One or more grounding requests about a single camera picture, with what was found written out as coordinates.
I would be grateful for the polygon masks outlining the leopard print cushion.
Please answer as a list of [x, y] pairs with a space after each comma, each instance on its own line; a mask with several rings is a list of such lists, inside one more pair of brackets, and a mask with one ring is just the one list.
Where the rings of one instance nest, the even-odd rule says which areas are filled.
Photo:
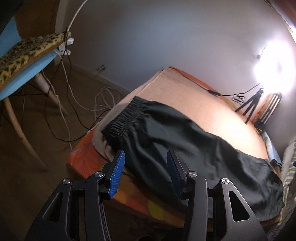
[[1, 57], [1, 89], [34, 62], [59, 47], [71, 37], [71, 32], [53, 33], [46, 36], [20, 40]]

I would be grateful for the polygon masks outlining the dark green pants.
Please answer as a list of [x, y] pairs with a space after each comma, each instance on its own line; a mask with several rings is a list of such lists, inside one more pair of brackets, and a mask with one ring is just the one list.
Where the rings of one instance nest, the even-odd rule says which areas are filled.
[[233, 148], [168, 105], [134, 97], [102, 134], [114, 152], [125, 152], [128, 172], [177, 205], [183, 202], [168, 172], [170, 150], [206, 179], [229, 178], [261, 222], [279, 216], [284, 206], [282, 181], [266, 159]]

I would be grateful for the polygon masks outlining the folded light blue cloth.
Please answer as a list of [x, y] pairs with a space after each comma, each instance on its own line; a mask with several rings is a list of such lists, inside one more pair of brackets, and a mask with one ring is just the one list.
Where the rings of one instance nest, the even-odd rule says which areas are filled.
[[280, 156], [279, 156], [277, 150], [275, 149], [269, 135], [267, 134], [267, 132], [262, 132], [261, 137], [265, 143], [265, 147], [267, 150], [269, 161], [271, 163], [281, 167], [282, 161], [281, 161]]

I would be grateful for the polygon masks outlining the green white striped curtain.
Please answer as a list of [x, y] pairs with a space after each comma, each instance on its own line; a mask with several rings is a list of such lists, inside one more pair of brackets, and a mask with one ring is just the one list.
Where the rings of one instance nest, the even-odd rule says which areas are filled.
[[279, 225], [284, 226], [295, 209], [295, 139], [285, 149], [281, 180], [283, 183], [283, 202]]

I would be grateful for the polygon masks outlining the brown wooden door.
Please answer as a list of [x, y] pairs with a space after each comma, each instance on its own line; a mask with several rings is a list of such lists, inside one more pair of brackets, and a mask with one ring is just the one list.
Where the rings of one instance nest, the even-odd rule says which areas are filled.
[[55, 32], [59, 0], [28, 0], [15, 14], [16, 26], [22, 39]]

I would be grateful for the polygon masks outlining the blue chair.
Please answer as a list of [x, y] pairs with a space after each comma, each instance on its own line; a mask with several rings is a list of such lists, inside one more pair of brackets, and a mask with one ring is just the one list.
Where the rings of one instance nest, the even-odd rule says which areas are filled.
[[[22, 38], [19, 35], [16, 20], [14, 17], [10, 19], [5, 28], [1, 32], [1, 57], [6, 54], [12, 46], [17, 44]], [[28, 68], [23, 70], [18, 76], [16, 76], [4, 89], [1, 89], [1, 101], [4, 102], [4, 107], [9, 115], [10, 121], [16, 130], [18, 137], [21, 142], [25, 146], [25, 148], [32, 155], [33, 160], [37, 162], [37, 166], [40, 170], [46, 171], [47, 168], [42, 160], [39, 158], [35, 150], [32, 148], [28, 139], [26, 138], [23, 130], [16, 118], [15, 112], [12, 108], [11, 101], [9, 96], [11, 96], [14, 92], [16, 92], [19, 88], [21, 88], [24, 84], [26, 84], [31, 79], [34, 79], [38, 87], [41, 89], [41, 92], [46, 94], [47, 97], [52, 99], [52, 101], [60, 108], [60, 112], [64, 115], [67, 115], [67, 110], [61, 105], [60, 100], [50, 90], [49, 83], [45, 79], [45, 77], [41, 74], [41, 71], [52, 61], [55, 59], [57, 55], [62, 55], [65, 53], [65, 40], [59, 47], [49, 52], [38, 61], [34, 62]]]

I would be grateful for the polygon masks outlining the black mini tripod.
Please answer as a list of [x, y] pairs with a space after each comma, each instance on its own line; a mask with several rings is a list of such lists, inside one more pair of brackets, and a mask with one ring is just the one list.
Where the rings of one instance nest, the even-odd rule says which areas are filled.
[[262, 96], [262, 94], [264, 93], [264, 89], [263, 88], [260, 88], [258, 90], [258, 92], [255, 93], [255, 95], [253, 95], [252, 97], [250, 97], [250, 99], [248, 99], [243, 105], [241, 105], [239, 108], [237, 108], [235, 110], [235, 112], [239, 112], [241, 109], [247, 107], [245, 109], [245, 111], [243, 112], [243, 116], [246, 116], [248, 114], [248, 117], [247, 119], [245, 120], [245, 124], [247, 124], [251, 118], [251, 116], [253, 115], [258, 103], [259, 103], [259, 100]]

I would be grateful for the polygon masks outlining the orange bed mattress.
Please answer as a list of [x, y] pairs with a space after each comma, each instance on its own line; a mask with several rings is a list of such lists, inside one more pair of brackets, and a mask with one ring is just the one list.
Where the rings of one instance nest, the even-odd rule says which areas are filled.
[[[175, 67], [169, 68], [173, 68], [177, 70], [177, 72], [185, 73], [184, 71], [179, 70]], [[214, 90], [202, 81], [198, 80], [197, 85], [206, 90], [208, 93], [214, 95]], [[229, 104], [226, 98], [220, 98], [224, 100], [227, 104]], [[92, 144], [92, 138], [96, 126], [76, 145], [68, 159], [68, 170], [76, 179], [87, 178], [94, 172], [101, 170], [103, 165], [111, 161], [116, 153], [111, 149], [111, 153], [113, 156], [110, 160], [107, 160], [95, 150]], [[144, 183], [137, 180], [130, 172], [128, 172], [127, 169], [126, 173], [121, 179], [119, 190], [114, 198], [118, 203], [127, 206], [150, 218], [164, 221], [175, 226], [179, 226], [182, 224], [183, 216], [181, 214], [181, 211], [185, 209], [186, 202], [182, 201], [183, 205], [180, 206], [177, 205], [175, 202], [160, 198], [154, 192], [154, 190], [149, 189]], [[268, 221], [263, 221], [261, 223], [263, 226], [274, 224], [278, 221], [279, 216]]]

